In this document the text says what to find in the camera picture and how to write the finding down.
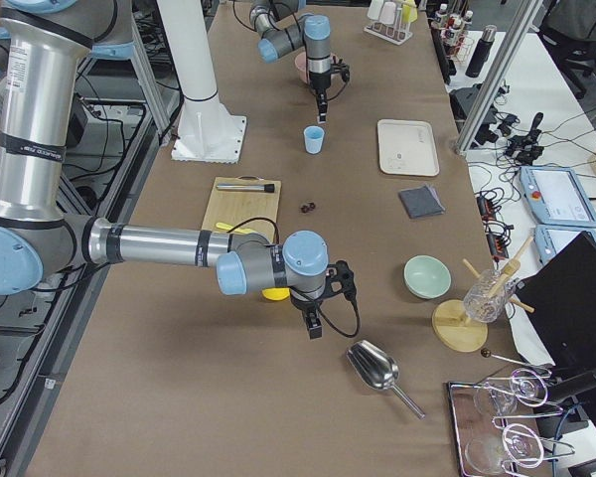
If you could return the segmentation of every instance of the black bottle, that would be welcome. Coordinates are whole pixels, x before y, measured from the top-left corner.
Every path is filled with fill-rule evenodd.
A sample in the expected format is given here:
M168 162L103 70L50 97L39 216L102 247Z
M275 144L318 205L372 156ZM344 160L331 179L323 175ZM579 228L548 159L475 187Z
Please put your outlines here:
M497 27L495 25L488 25L484 29L484 34L477 42L477 48L473 53L473 58L470 59L468 68L466 69L466 76L470 78L476 78L479 76L481 69L484 67L484 63L488 59L490 54L490 48L495 42L495 34L497 33Z

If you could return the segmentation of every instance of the white tray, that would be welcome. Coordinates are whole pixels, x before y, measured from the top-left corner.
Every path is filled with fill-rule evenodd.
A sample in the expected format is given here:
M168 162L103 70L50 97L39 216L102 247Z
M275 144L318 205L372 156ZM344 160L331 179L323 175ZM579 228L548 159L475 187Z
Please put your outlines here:
M430 124L424 121L381 119L377 122L379 169L386 174L439 174L439 161Z

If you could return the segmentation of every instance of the mint green bowl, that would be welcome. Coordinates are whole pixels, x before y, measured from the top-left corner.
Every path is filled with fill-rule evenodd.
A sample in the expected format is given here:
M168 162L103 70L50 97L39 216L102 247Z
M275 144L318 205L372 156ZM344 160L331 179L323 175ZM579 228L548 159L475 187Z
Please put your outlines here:
M414 256L404 266L404 283L419 298L438 298L450 288L450 271L433 256Z

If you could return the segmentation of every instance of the cutting board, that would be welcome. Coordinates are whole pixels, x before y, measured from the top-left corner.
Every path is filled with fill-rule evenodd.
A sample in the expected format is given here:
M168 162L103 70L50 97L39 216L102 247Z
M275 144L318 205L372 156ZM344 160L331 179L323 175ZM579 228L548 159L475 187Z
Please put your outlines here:
M217 184L274 184L273 193L219 191ZM280 181L265 179L237 179L234 177L216 177L212 185L212 193L206 207L202 229L207 231L225 232L217 229L217 222L224 222L233 226L252 217L267 217L276 220L278 201L280 200ZM254 229L273 241L274 227L266 221L254 221L244 228Z

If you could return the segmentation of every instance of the white table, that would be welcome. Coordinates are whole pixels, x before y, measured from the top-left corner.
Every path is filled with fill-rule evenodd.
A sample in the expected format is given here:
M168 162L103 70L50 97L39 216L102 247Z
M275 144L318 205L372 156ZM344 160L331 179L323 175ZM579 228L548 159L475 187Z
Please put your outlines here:
M470 32L470 38L473 42L476 42L480 36L481 32ZM467 59L463 63L457 64L458 73L456 76L451 77L449 89L483 82L493 62L494 54L501 45L503 36L503 33L497 34L491 57L477 79L470 79L465 76L469 60ZM472 45L471 54L474 48L475 43ZM519 117L521 124L517 125L518 129L529 130L532 119L538 112L543 113L543 121L539 128L542 131L556 129L553 134L560 138L571 139L593 129L588 117L583 113L578 101L536 34L530 33L525 36L521 48L506 74L506 83L510 86L510 93L506 95L507 101L504 104L498 102L496 106L499 111L510 112ZM574 116L577 117L558 127L563 121ZM583 135L575 142L590 151L595 151L596 133L591 132ZM552 146L545 147L542 156L535 161L534 165L555 163L560 166L570 167L580 164L580 166L574 167L577 174L595 176L591 167L587 164L587 161L593 158L590 152L570 142L560 142L559 139L548 134L541 135L538 143L542 146L548 146L549 144L552 144ZM498 141L497 147L500 151L503 151L505 144L506 139ZM467 154L466 160L469 163L485 164L483 167L470 168L471 181L475 192L494 187L502 187L508 193L511 191L511 187L499 179L500 169L495 167L495 159L499 152L493 150L494 147L495 145L486 144L480 150L470 150ZM596 179L580 177L580 180L587 195L596 197ZM518 189L521 189L518 178L515 179L515 185ZM596 211L596 201L592 202L592 205ZM525 239L532 234L536 221L525 200L503 204L501 218L505 223L515 226L512 231L512 243L508 250L509 255L513 256ZM540 267L536 247L532 246L522 256L521 270L517 276L528 277L534 275L540 270ZM549 358L536 336L525 312L520 309L517 310L512 320L512 327L517 349L523 356L535 364L551 362L551 358ZM559 467L564 468L596 458L596 429L591 422L588 428L566 434L565 441L576 447L576 454L561 459Z

